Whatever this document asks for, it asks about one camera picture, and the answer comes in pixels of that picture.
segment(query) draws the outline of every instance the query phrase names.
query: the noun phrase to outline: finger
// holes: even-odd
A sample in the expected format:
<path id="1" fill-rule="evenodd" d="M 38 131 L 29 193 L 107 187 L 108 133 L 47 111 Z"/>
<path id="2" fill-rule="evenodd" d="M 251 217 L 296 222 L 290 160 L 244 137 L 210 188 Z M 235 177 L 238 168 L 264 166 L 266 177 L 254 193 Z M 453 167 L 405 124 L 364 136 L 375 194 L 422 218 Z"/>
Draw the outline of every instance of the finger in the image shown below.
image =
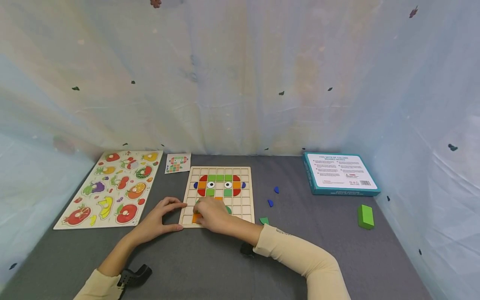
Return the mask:
<path id="1" fill-rule="evenodd" d="M 199 210 L 199 207 L 200 207 L 200 203 L 201 201 L 198 200 L 197 203 L 195 204 L 195 206 L 193 207 L 193 213 L 198 213 L 200 210 Z"/>
<path id="2" fill-rule="evenodd" d="M 195 223 L 202 225 L 204 223 L 204 217 L 197 218 Z"/>
<path id="3" fill-rule="evenodd" d="M 175 197 L 165 197 L 165 198 L 163 198 L 162 201 L 160 201 L 156 205 L 156 207 L 163 207 L 163 206 L 168 205 L 169 203 L 180 203 L 180 200 L 178 198 L 175 198 Z"/>
<path id="4" fill-rule="evenodd" d="M 180 224 L 170 224 L 170 225 L 164 225 L 163 226 L 163 232 L 174 232 L 174 231 L 180 231 L 183 229 L 183 226 Z"/>
<path id="5" fill-rule="evenodd" d="M 186 207 L 187 204 L 186 203 L 183 203 L 183 202 L 180 202 L 180 203 L 172 203 L 172 204 L 169 204 L 169 205 L 166 205 L 164 208 L 163 208 L 163 212 L 164 214 L 168 213 L 168 212 L 171 212 L 172 210 L 174 209 L 177 209 L 177 208 L 181 208 L 181 207 Z"/>

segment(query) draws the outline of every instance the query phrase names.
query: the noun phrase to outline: fabric wall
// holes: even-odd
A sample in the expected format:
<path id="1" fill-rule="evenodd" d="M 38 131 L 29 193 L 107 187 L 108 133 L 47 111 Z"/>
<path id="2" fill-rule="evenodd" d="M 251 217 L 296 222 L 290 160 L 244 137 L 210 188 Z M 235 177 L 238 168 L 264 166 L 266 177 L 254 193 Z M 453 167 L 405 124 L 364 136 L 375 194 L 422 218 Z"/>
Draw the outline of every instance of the fabric wall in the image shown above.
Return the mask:
<path id="1" fill-rule="evenodd" d="M 38 200 L 55 213 L 25 213 L 24 186 L 1 189 L 2 207 L 19 205 L 1 232 L 38 240 L 104 149 L 353 152 L 432 295 L 480 294 L 480 3 L 163 2 L 0 1 L 0 162 L 29 174 L 29 192 L 55 184 L 57 160 L 69 173 Z M 31 158 L 10 159 L 16 147 Z M 33 215 L 37 231 L 15 222 Z M 34 245 L 10 240 L 3 283 Z"/>

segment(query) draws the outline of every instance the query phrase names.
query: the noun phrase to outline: hand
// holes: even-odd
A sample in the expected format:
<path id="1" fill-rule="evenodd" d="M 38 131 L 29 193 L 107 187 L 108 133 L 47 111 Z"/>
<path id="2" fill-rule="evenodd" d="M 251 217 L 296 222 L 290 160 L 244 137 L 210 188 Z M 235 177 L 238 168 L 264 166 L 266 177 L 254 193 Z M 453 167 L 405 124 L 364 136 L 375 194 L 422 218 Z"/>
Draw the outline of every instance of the hand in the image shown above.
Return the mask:
<path id="1" fill-rule="evenodd" d="M 186 203 L 180 202 L 174 197 L 165 197 L 155 208 L 140 222 L 127 236 L 135 245 L 153 240 L 154 238 L 173 231 L 180 231 L 183 226 L 180 224 L 163 225 L 162 217 L 176 208 L 186 207 Z"/>
<path id="2" fill-rule="evenodd" d="M 159 8 L 160 4 L 162 4 L 161 0 L 150 0 L 150 5 L 153 5 L 155 8 Z"/>
<path id="3" fill-rule="evenodd" d="M 216 233 L 226 233 L 226 227 L 234 217 L 228 214 L 225 204 L 212 197 L 202 197 L 193 207 L 194 212 L 199 212 L 202 217 L 197 219 L 197 224 Z"/>

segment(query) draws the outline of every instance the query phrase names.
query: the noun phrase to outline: green block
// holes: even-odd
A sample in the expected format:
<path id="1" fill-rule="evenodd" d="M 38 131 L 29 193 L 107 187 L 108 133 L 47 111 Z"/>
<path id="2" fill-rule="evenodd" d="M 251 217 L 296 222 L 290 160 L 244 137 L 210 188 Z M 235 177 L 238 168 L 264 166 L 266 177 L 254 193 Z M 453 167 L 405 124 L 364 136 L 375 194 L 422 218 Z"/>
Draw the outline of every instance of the green block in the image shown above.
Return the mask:
<path id="1" fill-rule="evenodd" d="M 267 217 L 265 217 L 265 218 L 260 218 L 260 223 L 262 223 L 262 224 L 264 224 L 264 225 L 265 225 L 265 224 L 270 225 L 270 223 L 268 223 L 268 218 L 267 218 Z"/>
<path id="2" fill-rule="evenodd" d="M 359 226 L 365 229 L 372 229 L 375 226 L 373 222 L 373 211 L 370 206 L 361 205 L 358 210 Z"/>

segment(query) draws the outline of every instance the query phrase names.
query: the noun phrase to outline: gray surface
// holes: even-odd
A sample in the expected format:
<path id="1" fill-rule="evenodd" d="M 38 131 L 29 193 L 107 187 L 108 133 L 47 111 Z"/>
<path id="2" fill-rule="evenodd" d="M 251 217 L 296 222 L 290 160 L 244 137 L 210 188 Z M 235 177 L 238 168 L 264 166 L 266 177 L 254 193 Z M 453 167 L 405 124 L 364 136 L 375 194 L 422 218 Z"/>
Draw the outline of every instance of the gray surface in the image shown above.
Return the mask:
<path id="1" fill-rule="evenodd" d="M 255 215 L 329 251 L 352 299 L 430 299 L 385 217 L 370 197 L 314 196 L 300 157 L 192 156 L 192 166 L 250 166 Z M 183 200 L 188 172 L 163 174 L 160 164 L 143 216 L 158 200 Z M 280 187 L 280 194 L 273 191 Z M 274 201 L 270 208 L 267 199 Z M 375 228 L 357 224 L 357 207 L 373 207 Z M 165 218 L 177 223 L 180 211 Z M 48 230 L 1 299 L 72 299 L 116 242 L 131 228 Z M 241 242 L 205 229 L 185 229 L 138 248 L 129 268 L 153 269 L 136 299 L 306 299 L 305 279 L 273 259 L 239 253 Z"/>

